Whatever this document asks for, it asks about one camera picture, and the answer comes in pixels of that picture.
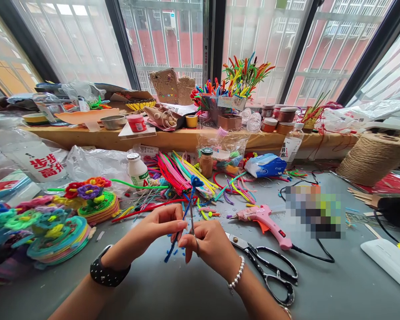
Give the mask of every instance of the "person's right hand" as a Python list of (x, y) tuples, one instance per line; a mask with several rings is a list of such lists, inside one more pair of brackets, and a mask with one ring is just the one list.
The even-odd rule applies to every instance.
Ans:
[(221, 224), (217, 220), (195, 222), (194, 233), (199, 242), (200, 252), (197, 252), (197, 242), (193, 235), (183, 235), (178, 241), (180, 248), (186, 248), (185, 262), (190, 262), (194, 251), (209, 267), (231, 283), (239, 271), (241, 259)]

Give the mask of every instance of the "gray table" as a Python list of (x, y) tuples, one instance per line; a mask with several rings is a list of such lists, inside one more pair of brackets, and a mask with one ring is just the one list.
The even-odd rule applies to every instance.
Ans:
[[(360, 212), (371, 209), (346, 192), (347, 183), (334, 175), (318, 175), (322, 192), (340, 194), (343, 208)], [(258, 185), (258, 204), (271, 208), (284, 204), (278, 197), (278, 189), (295, 182), (262, 181), (272, 188)], [(220, 203), (219, 218), (224, 229), (254, 246), (263, 245), (279, 251), (277, 241), (271, 234), (262, 235), (258, 225), (227, 220), (227, 214), (245, 207), (241, 196), (231, 196), (234, 206)], [(196, 212), (195, 220), (202, 218)], [(274, 216), (283, 230), (292, 228), (289, 217)], [(98, 227), (93, 241), (79, 254), (46, 271), (33, 271), (16, 283), (0, 287), (0, 320), (46, 319), (88, 273), (90, 263), (107, 244), (118, 241), (132, 227), (132, 221)], [(378, 228), (376, 231), (388, 238)], [(100, 231), (102, 240), (95, 242)], [(400, 240), (400, 232), (394, 232)], [(305, 232), (292, 232), (294, 244), (305, 251), (324, 256), (315, 240)], [(333, 255), (335, 264), (325, 263), (297, 252), (284, 252), (298, 269), (299, 284), (295, 287), (295, 302), (291, 307), (294, 319), (345, 320), (345, 319), (397, 319), (400, 320), (400, 285), (373, 262), (361, 249), (360, 244), (375, 237), (362, 224), (347, 229), (341, 240), (322, 240)], [(113, 300), (105, 307), (99, 319), (247, 319), (241, 299), (228, 293), (226, 282), (201, 259), (193, 256), (189, 265), (184, 262), (182, 250), (163, 262), (170, 238), (164, 236), (155, 241), (146, 253), (132, 264), (124, 282), (116, 290)], [(247, 263), (257, 274), (247, 259)]]

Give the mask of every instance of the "black scissors handle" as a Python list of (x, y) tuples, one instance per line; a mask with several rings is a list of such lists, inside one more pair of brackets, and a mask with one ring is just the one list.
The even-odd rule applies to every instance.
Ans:
[[(255, 248), (250, 246), (249, 248), (244, 249), (244, 252), (248, 256), (248, 258), (252, 261), (253, 265), (256, 267), (256, 269), (261, 273), (262, 277), (264, 278), (265, 284), (268, 287), (268, 290), (270, 291), (272, 297), (281, 305), (288, 307), (291, 304), (293, 304), (293, 301), (295, 300), (295, 290), (293, 289), (293, 286), (290, 282), (283, 280), (280, 276), (280, 270), (277, 269), (277, 275), (273, 276), (270, 274), (267, 274), (264, 272), (264, 270), (261, 268), (259, 263), (256, 261), (255, 257), (259, 258), (257, 253), (255, 252)], [(288, 291), (288, 294), (286, 296), (285, 300), (280, 300), (271, 290), (270, 285), (268, 284), (268, 279), (279, 281)]]
[[(281, 255), (277, 251), (272, 250), (272, 249), (267, 248), (267, 247), (256, 247), (256, 248), (251, 248), (251, 249), (255, 250), (256, 257), (258, 258), (258, 260), (260, 262), (262, 262), (265, 266), (267, 266), (267, 268), (271, 269), (275, 273), (280, 273), (280, 276), (283, 279), (285, 279), (286, 281), (289, 281), (294, 285), (298, 284), (298, 271), (296, 270), (295, 266), (292, 264), (292, 262), (290, 262), (290, 260), (288, 258), (286, 258), (285, 256)], [(285, 264), (287, 264), (292, 269), (294, 275), (291, 275), (291, 274), (287, 273), (286, 271), (281, 270), (277, 266), (273, 265), (271, 262), (265, 260), (263, 257), (261, 257), (259, 255), (260, 251), (271, 253), (272, 255), (274, 255), (277, 258), (279, 258), (280, 260), (282, 260)]]

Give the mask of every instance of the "scissors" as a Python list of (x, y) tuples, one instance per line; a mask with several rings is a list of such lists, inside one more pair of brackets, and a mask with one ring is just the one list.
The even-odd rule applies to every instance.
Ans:
[[(268, 290), (270, 291), (271, 295), (273, 298), (281, 305), (283, 306), (290, 306), (293, 301), (295, 300), (295, 290), (293, 288), (293, 285), (298, 285), (298, 272), (295, 268), (295, 266), (290, 262), (286, 257), (282, 256), (279, 254), (277, 251), (274, 251), (270, 248), (267, 247), (253, 247), (250, 243), (246, 242), (243, 239), (240, 239), (239, 237), (232, 235), (228, 232), (226, 232), (228, 239), (231, 241), (232, 245), (243, 250), (244, 253), (248, 256), (248, 258), (252, 261), (253, 265), (256, 267), (256, 269), (259, 271), (259, 273), (262, 275), (264, 278), (265, 284), (268, 287)], [(284, 270), (281, 270), (277, 266), (273, 265), (272, 263), (268, 262), (264, 258), (262, 258), (259, 255), (260, 251), (268, 252), (273, 255), (275, 255), (277, 258), (283, 260), (284, 263), (286, 263), (293, 271), (294, 275), (292, 276), (291, 274), (285, 272)], [(276, 273), (276, 275), (271, 275), (265, 273), (265, 271), (261, 268), (259, 265), (258, 261), (261, 262), (263, 265), (265, 265), (267, 268), (271, 269)], [(280, 282), (288, 291), (288, 295), (285, 300), (280, 300), (279, 298), (276, 297), (276, 295), (272, 292), (270, 285), (268, 284), (268, 280), (275, 280)]]

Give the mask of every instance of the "black watch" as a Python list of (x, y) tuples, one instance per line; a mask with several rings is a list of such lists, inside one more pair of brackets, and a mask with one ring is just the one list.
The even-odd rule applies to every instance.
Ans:
[(111, 244), (106, 246), (99, 257), (90, 265), (90, 276), (93, 281), (103, 286), (117, 287), (129, 273), (130, 266), (125, 270), (119, 271), (104, 267), (101, 263), (101, 258), (111, 247)]

